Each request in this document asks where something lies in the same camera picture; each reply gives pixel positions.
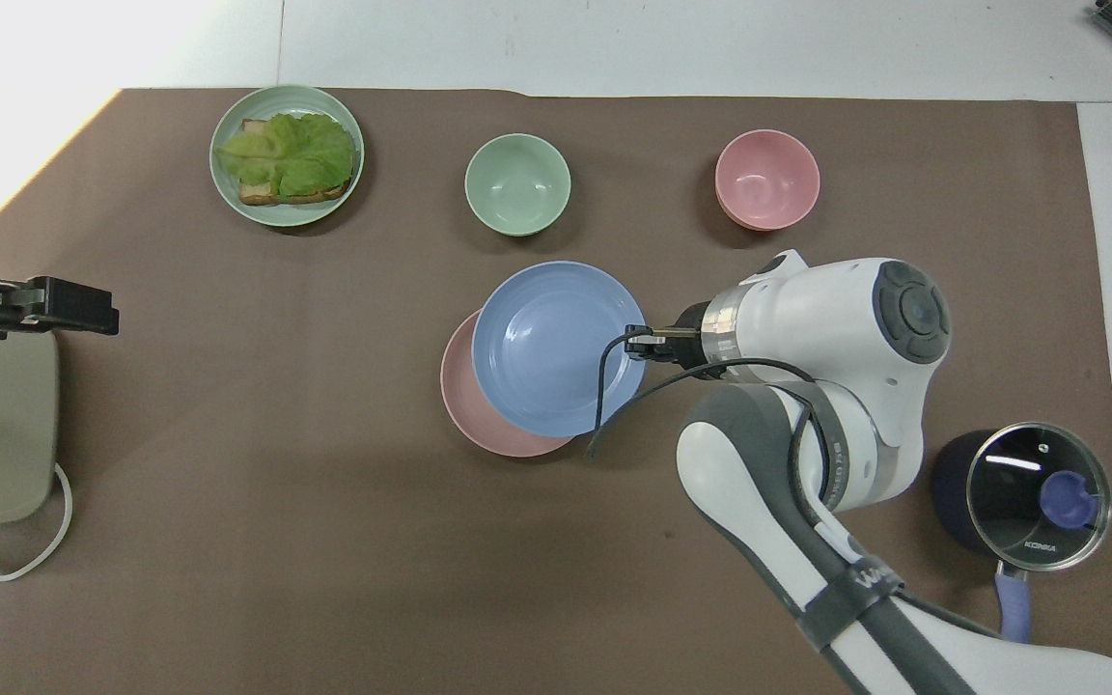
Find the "bread slice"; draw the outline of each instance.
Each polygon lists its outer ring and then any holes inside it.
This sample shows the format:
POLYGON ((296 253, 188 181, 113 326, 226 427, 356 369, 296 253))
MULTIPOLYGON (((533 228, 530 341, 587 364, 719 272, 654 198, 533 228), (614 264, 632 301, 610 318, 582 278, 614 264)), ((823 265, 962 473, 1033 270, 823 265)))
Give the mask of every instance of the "bread slice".
MULTIPOLYGON (((261 121, 257 119, 244 119, 244 131, 245 132, 260 132, 265 130, 265 123, 268 121, 261 121)), ((277 206, 277 203, 287 203, 287 206, 301 206, 305 202, 321 202, 321 201, 336 201, 337 198, 342 197, 346 192, 346 187, 349 186, 349 179, 340 182, 339 186, 332 188, 327 188, 324 190, 317 190, 315 193, 308 195, 275 195, 274 187, 265 181, 265 183, 257 183, 255 186, 247 186, 244 181, 238 182, 238 198, 245 203, 245 206, 277 206)))

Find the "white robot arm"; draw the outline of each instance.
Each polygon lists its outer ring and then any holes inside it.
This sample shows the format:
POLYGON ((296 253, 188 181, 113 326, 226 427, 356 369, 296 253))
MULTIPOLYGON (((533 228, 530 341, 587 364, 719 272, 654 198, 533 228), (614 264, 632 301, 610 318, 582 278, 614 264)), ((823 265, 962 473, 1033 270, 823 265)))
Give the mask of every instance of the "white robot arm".
POLYGON ((854 692, 1112 692, 1112 659, 1006 642, 920 602, 831 514, 912 484, 950 328, 939 289, 901 260, 808 268, 784 251, 654 330, 669 338, 627 348, 686 368, 732 365, 718 376, 736 384, 684 424, 681 483, 854 692), (791 369, 737 364, 747 359, 791 369))

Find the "blue plate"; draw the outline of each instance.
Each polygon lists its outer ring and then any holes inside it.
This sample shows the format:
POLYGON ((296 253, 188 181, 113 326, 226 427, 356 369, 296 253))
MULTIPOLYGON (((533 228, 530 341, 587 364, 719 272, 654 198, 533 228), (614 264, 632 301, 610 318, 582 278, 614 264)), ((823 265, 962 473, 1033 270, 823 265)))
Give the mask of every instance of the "blue plate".
MULTIPOLYGON (((595 429, 599 356, 626 325, 641 325, 629 290, 595 266, 550 260, 517 272, 483 304, 471 339, 475 377, 489 404, 534 435, 595 429)), ((641 386, 644 363, 618 345, 604 373, 604 419, 641 386)))

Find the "sandwich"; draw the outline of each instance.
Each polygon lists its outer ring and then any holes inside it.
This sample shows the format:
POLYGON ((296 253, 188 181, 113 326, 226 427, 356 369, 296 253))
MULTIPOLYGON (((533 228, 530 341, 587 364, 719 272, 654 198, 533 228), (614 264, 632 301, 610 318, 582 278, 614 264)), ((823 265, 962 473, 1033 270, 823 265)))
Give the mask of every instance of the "sandwich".
POLYGON ((244 119, 242 130, 216 153, 238 177, 238 198, 247 206, 336 201, 355 167, 351 138, 325 113, 244 119))

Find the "white cable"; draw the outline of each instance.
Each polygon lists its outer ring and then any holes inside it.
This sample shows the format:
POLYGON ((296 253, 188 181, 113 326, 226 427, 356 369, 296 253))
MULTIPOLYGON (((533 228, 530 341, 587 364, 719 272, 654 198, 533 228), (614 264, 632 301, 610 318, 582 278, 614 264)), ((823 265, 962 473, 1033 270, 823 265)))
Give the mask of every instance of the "white cable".
POLYGON ((57 461, 54 463, 54 475, 58 476, 58 483, 62 484, 62 525, 59 525, 54 539, 49 542, 49 545, 46 546, 44 550, 40 552, 40 555, 37 555, 24 567, 18 568, 17 572, 0 574, 0 582, 19 579, 19 577, 32 572, 32 568, 37 567, 37 565, 46 562, 49 554, 53 553, 54 548, 58 548, 59 543, 62 542, 62 537, 67 536, 67 527, 71 525, 71 484, 67 483, 67 474, 62 471, 62 466, 58 465, 57 461))

